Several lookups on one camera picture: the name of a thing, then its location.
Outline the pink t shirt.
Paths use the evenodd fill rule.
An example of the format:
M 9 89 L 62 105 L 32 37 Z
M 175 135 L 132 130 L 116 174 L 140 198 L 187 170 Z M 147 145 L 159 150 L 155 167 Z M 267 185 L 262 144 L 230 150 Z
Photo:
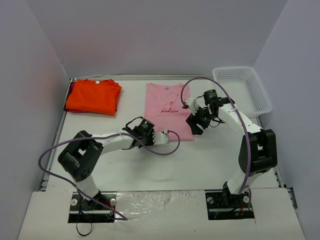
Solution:
M 146 84 L 144 118 L 154 124 L 156 132 L 174 131 L 168 135 L 171 142 L 193 141 L 191 128 L 186 119 L 191 114 L 184 109 L 181 100 L 190 97 L 190 88 L 179 83 L 175 85 Z

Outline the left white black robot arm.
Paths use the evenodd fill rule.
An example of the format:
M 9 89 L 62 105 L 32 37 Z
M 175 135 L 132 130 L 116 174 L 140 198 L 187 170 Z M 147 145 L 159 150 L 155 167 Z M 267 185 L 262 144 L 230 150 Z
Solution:
M 69 143 L 58 156 L 58 162 L 72 177 L 76 186 L 84 193 L 82 203 L 89 209 L 97 208 L 101 203 L 101 191 L 96 186 L 92 172 L 101 155 L 117 150 L 130 150 L 142 147 L 134 138 L 141 140 L 146 146 L 152 146 L 154 124 L 143 118 L 133 129 L 127 125 L 120 135 L 109 139 L 90 139 Z

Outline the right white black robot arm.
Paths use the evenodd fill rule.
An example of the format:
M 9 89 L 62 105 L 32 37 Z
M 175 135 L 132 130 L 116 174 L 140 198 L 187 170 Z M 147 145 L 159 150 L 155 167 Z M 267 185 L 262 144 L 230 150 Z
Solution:
M 246 188 L 262 174 L 278 164 L 276 134 L 253 123 L 229 97 L 219 97 L 215 90 L 203 94 L 205 106 L 201 107 L 195 98 L 187 98 L 183 108 L 190 110 L 186 123 L 193 135 L 202 135 L 211 122 L 227 124 L 238 136 L 241 145 L 238 155 L 238 169 L 225 183 L 222 202 L 229 207 L 240 200 Z

